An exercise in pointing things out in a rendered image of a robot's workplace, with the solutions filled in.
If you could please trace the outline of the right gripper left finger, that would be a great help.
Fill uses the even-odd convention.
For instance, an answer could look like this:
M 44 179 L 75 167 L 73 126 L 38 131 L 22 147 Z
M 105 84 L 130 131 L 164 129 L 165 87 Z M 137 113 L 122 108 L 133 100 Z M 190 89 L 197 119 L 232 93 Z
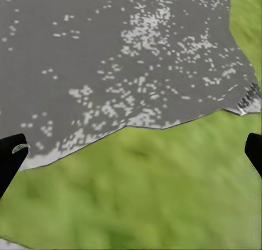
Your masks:
M 0 199 L 30 150 L 23 134 L 0 139 Z

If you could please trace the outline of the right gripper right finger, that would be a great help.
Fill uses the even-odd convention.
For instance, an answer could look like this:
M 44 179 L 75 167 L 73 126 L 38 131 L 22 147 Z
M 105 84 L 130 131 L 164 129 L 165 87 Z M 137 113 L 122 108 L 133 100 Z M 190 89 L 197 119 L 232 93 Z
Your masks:
M 249 157 L 251 163 L 262 177 L 262 135 L 249 133 L 245 154 Z

